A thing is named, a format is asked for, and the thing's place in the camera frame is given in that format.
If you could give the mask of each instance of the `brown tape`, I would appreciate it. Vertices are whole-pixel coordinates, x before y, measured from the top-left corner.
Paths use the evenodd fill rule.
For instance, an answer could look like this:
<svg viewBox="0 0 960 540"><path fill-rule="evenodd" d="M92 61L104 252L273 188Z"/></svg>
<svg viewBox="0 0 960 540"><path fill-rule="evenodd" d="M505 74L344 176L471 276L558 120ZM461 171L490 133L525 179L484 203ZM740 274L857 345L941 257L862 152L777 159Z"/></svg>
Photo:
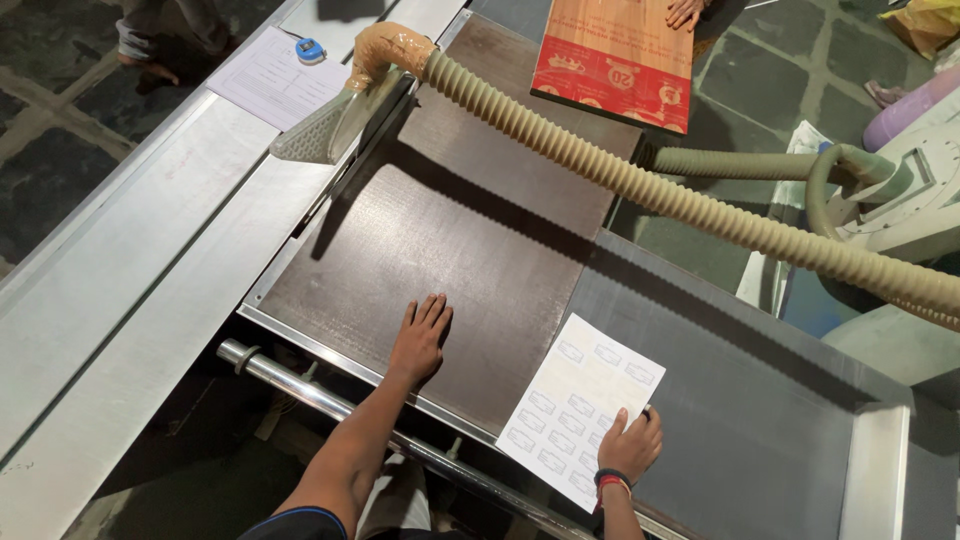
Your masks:
<svg viewBox="0 0 960 540"><path fill-rule="evenodd" d="M378 22L357 34L353 45L353 72L344 87L361 92L387 74L395 63L413 73L423 74L426 59L437 48L430 39L395 22Z"/></svg>

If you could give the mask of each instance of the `dark laminated board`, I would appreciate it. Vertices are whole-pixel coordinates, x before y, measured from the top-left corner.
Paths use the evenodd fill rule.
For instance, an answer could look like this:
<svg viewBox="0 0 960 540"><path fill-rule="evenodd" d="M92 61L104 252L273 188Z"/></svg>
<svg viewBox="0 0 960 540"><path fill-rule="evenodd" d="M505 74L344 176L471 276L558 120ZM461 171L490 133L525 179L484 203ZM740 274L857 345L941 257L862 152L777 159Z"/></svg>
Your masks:
<svg viewBox="0 0 960 540"><path fill-rule="evenodd" d="M474 15L446 53L601 148L633 152L638 129L528 94L532 41ZM383 374L407 303L445 292L455 314L444 368L421 395L497 434L546 354L612 195L432 88L416 97L258 308ZM567 235L577 241L558 244Z"/></svg>

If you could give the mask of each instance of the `yellow bag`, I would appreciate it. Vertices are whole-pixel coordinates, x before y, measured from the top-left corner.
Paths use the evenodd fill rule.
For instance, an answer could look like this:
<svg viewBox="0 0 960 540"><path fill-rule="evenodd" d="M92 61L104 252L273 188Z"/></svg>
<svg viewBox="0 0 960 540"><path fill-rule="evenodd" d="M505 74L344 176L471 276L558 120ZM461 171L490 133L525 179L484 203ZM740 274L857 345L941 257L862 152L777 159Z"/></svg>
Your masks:
<svg viewBox="0 0 960 540"><path fill-rule="evenodd" d="M907 45L928 60L960 31L960 0L910 0L879 16Z"/></svg>

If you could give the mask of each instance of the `forearm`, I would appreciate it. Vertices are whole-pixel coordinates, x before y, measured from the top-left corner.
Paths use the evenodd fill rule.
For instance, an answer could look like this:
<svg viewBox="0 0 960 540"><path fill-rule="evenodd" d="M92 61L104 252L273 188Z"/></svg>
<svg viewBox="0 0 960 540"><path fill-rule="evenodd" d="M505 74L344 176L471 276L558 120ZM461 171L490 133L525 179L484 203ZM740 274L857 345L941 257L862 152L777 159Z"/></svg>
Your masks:
<svg viewBox="0 0 960 540"><path fill-rule="evenodd" d="M412 388L407 380L388 373L333 430L310 467L316 464L322 469L325 481L347 482L354 498L363 503L379 474L396 417Z"/></svg>
<svg viewBox="0 0 960 540"><path fill-rule="evenodd" d="M314 504L334 512L352 538L383 461L396 417L413 384L388 373L337 426L310 460L294 492L275 513Z"/></svg>
<svg viewBox="0 0 960 540"><path fill-rule="evenodd" d="M630 495L623 486L603 486L604 538L607 540L643 540L643 529L636 520Z"/></svg>

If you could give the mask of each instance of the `corrugated hose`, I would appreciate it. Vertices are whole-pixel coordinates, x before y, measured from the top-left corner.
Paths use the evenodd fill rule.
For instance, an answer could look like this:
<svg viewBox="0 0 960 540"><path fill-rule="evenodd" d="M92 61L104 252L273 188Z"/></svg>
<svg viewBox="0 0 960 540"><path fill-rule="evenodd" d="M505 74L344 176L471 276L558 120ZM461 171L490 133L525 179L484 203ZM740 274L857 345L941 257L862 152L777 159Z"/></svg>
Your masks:
<svg viewBox="0 0 960 540"><path fill-rule="evenodd" d="M387 54L380 60L407 69L498 131L591 182L738 246L863 287L926 320L960 329L960 278L800 231L711 199L631 165L547 121L439 49L429 52L426 62L408 61L411 55L407 52ZM664 173L767 180L802 180L817 159L782 155L757 158L682 149L672 149L663 158L658 154L657 158L661 161L655 166ZM815 184L826 183L826 174L837 157L820 160L823 163L830 159L832 162L820 167L825 172L811 178Z"/></svg>

